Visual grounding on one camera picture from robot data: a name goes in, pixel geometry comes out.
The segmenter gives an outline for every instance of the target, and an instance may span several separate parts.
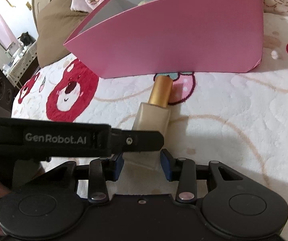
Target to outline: wall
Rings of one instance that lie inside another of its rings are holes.
[[[28,32],[32,37],[37,39],[38,33],[33,18],[33,11],[30,11],[26,3],[32,4],[31,0],[8,0],[12,8],[6,0],[0,0],[0,14],[8,24],[16,37],[22,33]]]

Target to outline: bear nose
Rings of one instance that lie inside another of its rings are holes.
[[[69,82],[66,87],[65,94],[71,93],[75,89],[76,85],[77,85],[77,82],[75,81]]]

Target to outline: bottle cap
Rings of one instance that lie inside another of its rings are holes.
[[[172,86],[173,80],[169,76],[157,76],[148,104],[166,108],[172,92]]]

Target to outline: round disc cover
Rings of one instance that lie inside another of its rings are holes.
[[[238,238],[275,234],[288,220],[288,205],[277,193],[254,183],[242,187],[228,182],[203,199],[202,213],[221,232]]]
[[[74,192],[55,186],[25,187],[0,200],[0,226],[16,238],[48,239],[69,230],[83,211]]]

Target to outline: bottle body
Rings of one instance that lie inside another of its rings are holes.
[[[155,130],[163,136],[166,135],[171,111],[168,108],[159,107],[142,102],[135,118],[132,130]],[[159,170],[160,152],[124,153],[125,161],[151,170]]]

